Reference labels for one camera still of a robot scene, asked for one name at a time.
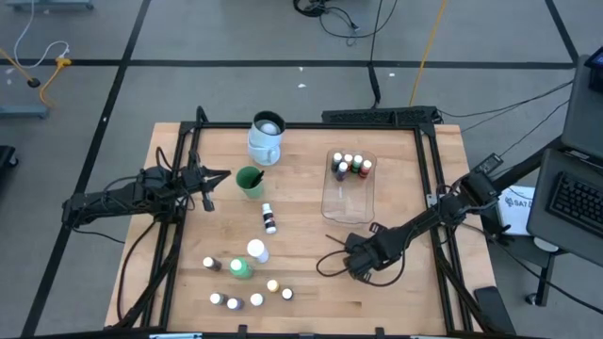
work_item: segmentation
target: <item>green bottle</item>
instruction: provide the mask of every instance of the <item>green bottle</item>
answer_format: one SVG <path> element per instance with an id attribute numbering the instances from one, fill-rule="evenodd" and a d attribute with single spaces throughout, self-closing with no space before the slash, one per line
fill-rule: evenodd
<path id="1" fill-rule="evenodd" d="M 253 268 L 243 258 L 235 258 L 230 262 L 230 271 L 236 278 L 249 279 L 253 275 Z"/>

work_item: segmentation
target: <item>gray floor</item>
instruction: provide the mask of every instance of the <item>gray floor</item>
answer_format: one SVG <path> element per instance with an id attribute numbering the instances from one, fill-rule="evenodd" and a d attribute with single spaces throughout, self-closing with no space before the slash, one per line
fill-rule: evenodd
<path id="1" fill-rule="evenodd" d="M 21 57 L 39 57 L 46 44 L 67 40 L 71 57 L 117 59 L 130 35 L 140 0 L 96 1 L 96 10 L 39 12 Z M 377 60 L 419 60 L 439 8 L 438 0 L 399 0 L 390 24 L 378 35 Z M 580 53 L 603 44 L 599 0 L 555 0 Z M 376 1 L 334 0 L 348 9 L 364 32 L 374 24 Z M 382 20 L 393 2 L 384 1 Z M 0 6 L 0 46 L 9 51 L 26 24 L 27 13 Z M 342 23 L 326 17 L 332 30 Z M 136 59 L 367 59 L 370 40 L 347 47 L 326 35 L 318 22 L 302 17 L 283 0 L 153 0 L 134 51 Z M 59 52 L 53 51 L 54 57 Z M 457 0 L 449 2 L 435 39 L 431 60 L 569 62 L 562 39 L 541 0 Z M 0 103 L 37 102 L 16 72 L 0 67 Z M 31 73 L 41 80 L 53 67 Z M 50 88 L 58 105 L 46 121 L 0 121 L 0 144 L 18 148 L 20 167 L 0 195 L 0 337 L 18 335 L 59 230 L 60 204 L 73 192 L 92 134 L 115 77 L 116 67 L 71 67 Z M 406 106 L 416 69 L 380 68 L 382 107 Z M 416 105 L 437 105 L 464 114 L 509 105 L 572 78 L 573 71 L 463 70 L 425 71 Z M 469 162 L 502 152 L 522 137 L 569 89 L 524 105 L 464 134 Z M 372 104 L 367 71 L 362 68 L 176 68 L 127 70 L 106 130 L 89 190 L 97 190 L 142 164 L 157 121 L 190 120 L 203 105 L 211 121 L 248 121 L 271 109 L 288 121 L 319 121 L 325 109 L 364 108 Z M 521 160 L 562 130 L 564 111 L 547 121 L 505 155 Z M 480 119 L 446 119 L 469 126 Z M 535 175 L 522 181 L 535 183 Z M 90 225 L 124 238 L 128 218 Z M 115 281 L 122 247 L 94 236 L 74 234 L 66 249 L 38 333 L 100 329 Z M 497 284 L 521 334 L 555 338 L 595 338 L 603 331 L 598 315 L 551 292 L 546 308 L 524 303 L 536 281 L 504 253 L 491 249 Z M 572 255 L 558 260 L 553 280 L 582 299 L 602 305 L 603 270 Z"/>

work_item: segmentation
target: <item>wheel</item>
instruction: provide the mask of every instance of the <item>wheel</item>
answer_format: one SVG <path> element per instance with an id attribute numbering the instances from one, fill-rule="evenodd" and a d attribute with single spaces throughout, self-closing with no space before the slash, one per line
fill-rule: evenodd
<path id="1" fill-rule="evenodd" d="M 526 303 L 530 304 L 530 305 L 535 305 L 536 304 L 536 294 L 532 293 L 532 294 L 528 294 L 525 298 Z"/>
<path id="2" fill-rule="evenodd" d="M 8 165 L 12 168 L 16 168 L 19 165 L 19 159 L 17 159 L 14 155 L 8 161 Z"/>

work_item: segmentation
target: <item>headphones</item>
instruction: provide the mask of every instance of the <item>headphones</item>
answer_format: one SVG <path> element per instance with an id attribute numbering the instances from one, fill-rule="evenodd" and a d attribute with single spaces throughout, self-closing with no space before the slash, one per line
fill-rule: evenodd
<path id="1" fill-rule="evenodd" d="M 310 5 L 306 6 L 304 9 L 300 8 L 300 1 L 301 0 L 293 0 L 293 8 L 301 15 L 305 15 L 310 18 L 317 18 L 324 14 L 326 11 L 324 8 L 324 3 L 329 0 L 310 0 Z"/>

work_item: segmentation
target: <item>clear plastic container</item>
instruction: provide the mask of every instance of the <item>clear plastic container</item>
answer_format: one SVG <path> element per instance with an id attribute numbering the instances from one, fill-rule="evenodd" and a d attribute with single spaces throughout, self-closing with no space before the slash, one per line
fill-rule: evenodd
<path id="1" fill-rule="evenodd" d="M 372 162 L 372 168 L 366 178 L 348 171 L 345 179 L 338 182 L 332 170 L 333 155 L 360 154 L 364 160 Z M 375 218 L 373 203 L 375 198 L 375 169 L 377 157 L 367 151 L 353 149 L 331 149 L 327 153 L 327 166 L 324 173 L 322 190 L 322 215 L 327 223 L 345 227 L 363 227 Z"/>

